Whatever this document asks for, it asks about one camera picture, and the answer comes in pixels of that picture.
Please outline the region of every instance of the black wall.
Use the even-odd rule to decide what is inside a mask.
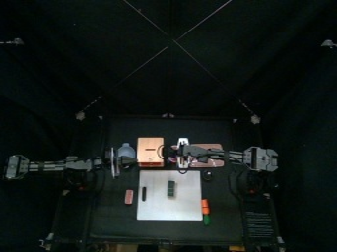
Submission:
[[[337,51],[326,50],[263,123],[279,154],[277,211],[294,251],[337,249]]]

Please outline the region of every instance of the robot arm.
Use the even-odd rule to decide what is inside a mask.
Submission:
[[[22,155],[12,155],[4,170],[4,178],[8,180],[21,179],[28,172],[63,171],[65,169],[89,171],[101,165],[99,157],[83,160],[69,156],[61,161],[29,161]]]
[[[198,162],[207,162],[208,158],[228,160],[231,163],[243,163],[248,169],[272,172],[278,168],[278,154],[271,149],[250,147],[243,153],[220,149],[204,149],[198,146],[179,145],[178,157],[188,161],[192,157]]]

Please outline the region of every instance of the black enclosure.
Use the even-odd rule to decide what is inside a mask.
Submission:
[[[1,1],[1,172],[13,154],[99,155],[109,140],[80,143],[113,116],[224,118],[236,151],[247,136],[279,155],[289,250],[335,251],[335,12],[334,0]],[[0,251],[41,250],[60,181],[0,181]]]

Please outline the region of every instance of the rectangular block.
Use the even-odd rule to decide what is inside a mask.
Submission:
[[[170,180],[167,184],[167,196],[174,197],[174,191],[175,191],[175,181]]]
[[[125,190],[125,204],[131,205],[132,202],[132,190]]]
[[[163,138],[137,138],[136,159],[139,167],[163,167]]]

